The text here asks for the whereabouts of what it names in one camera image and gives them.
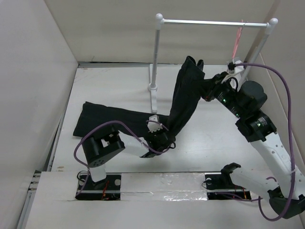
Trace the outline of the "black trousers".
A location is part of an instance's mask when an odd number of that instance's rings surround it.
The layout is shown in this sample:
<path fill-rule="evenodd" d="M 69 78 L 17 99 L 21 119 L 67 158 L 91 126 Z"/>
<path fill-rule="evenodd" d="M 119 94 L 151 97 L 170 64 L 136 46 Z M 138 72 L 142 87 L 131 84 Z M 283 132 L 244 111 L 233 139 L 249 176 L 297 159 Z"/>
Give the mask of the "black trousers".
<path fill-rule="evenodd" d="M 170 114 L 168 116 L 159 115 L 160 122 L 174 136 L 178 135 L 190 120 L 201 99 L 200 83 L 205 77 L 203 65 L 203 60 L 197 62 L 191 56 L 186 57 L 176 78 Z M 84 137 L 101 124 L 121 121 L 138 137 L 146 137 L 148 135 L 146 121 L 149 116 L 151 116 L 149 113 L 85 102 L 72 135 Z"/>

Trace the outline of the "pink clothes hanger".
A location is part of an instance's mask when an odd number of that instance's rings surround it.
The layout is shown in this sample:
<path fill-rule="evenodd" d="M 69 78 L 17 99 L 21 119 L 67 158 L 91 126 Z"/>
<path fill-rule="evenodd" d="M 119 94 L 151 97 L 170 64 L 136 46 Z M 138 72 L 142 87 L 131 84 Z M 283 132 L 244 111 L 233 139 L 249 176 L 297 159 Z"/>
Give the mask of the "pink clothes hanger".
<path fill-rule="evenodd" d="M 242 27 L 240 27 L 237 30 L 236 39 L 235 39 L 235 42 L 234 42 L 234 48 L 233 48 L 233 52 L 232 52 L 232 59 L 234 59 L 235 56 L 236 56 L 236 53 L 237 53 L 237 50 L 238 50 L 238 46 L 239 46 L 239 42 L 240 42 L 240 39 L 241 39 L 244 27 L 245 27 L 245 25 L 243 25 Z"/>

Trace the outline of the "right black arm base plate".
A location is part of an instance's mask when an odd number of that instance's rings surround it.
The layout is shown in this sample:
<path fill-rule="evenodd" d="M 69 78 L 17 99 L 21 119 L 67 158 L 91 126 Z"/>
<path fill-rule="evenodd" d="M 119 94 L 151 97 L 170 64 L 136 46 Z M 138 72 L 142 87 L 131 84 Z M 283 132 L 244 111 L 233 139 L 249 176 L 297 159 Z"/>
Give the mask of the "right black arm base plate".
<path fill-rule="evenodd" d="M 208 200 L 252 200 L 250 191 L 241 186 L 225 184 L 221 174 L 206 174 L 202 187 L 207 191 Z"/>

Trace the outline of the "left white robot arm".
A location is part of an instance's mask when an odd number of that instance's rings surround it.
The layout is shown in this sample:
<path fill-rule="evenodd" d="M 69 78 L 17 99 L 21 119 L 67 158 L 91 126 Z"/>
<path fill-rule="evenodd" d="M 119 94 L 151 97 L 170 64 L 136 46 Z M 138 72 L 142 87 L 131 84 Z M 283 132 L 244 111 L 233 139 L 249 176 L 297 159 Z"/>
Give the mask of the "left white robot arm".
<path fill-rule="evenodd" d="M 163 127 L 138 137 L 127 135 L 114 125 L 104 126 L 81 140 L 90 174 L 87 182 L 95 189 L 103 188 L 107 182 L 105 164 L 124 150 L 140 158 L 152 158 L 175 148 L 175 141 L 175 136 Z"/>

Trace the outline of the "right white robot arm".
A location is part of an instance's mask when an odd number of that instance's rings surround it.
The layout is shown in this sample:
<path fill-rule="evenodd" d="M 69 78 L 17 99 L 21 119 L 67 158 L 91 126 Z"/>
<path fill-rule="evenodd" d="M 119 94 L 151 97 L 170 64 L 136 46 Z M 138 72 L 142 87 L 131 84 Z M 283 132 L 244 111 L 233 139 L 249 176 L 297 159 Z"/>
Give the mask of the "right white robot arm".
<path fill-rule="evenodd" d="M 254 176 L 237 163 L 221 169 L 217 179 L 208 179 L 208 189 L 213 184 L 225 188 L 244 187 L 269 202 L 282 218 L 289 219 L 305 210 L 305 176 L 297 166 L 291 166 L 290 154 L 284 148 L 271 119 L 261 110 L 267 100 L 263 87 L 247 81 L 239 90 L 226 78 L 227 73 L 215 75 L 201 83 L 201 97 L 209 102 L 218 100 L 235 117 L 238 131 L 261 155 L 275 177 L 275 181 Z"/>

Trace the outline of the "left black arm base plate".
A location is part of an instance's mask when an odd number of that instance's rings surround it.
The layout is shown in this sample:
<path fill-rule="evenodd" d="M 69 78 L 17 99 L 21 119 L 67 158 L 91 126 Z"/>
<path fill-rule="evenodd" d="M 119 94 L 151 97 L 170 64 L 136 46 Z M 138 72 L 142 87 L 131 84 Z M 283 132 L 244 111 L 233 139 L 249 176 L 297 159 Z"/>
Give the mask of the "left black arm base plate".
<path fill-rule="evenodd" d="M 101 200 L 101 201 L 117 201 L 121 200 L 121 174 L 108 174 L 106 178 L 99 182 L 93 182 L 91 176 L 86 174 L 78 175 L 78 186 L 75 198 L 77 200 Z"/>

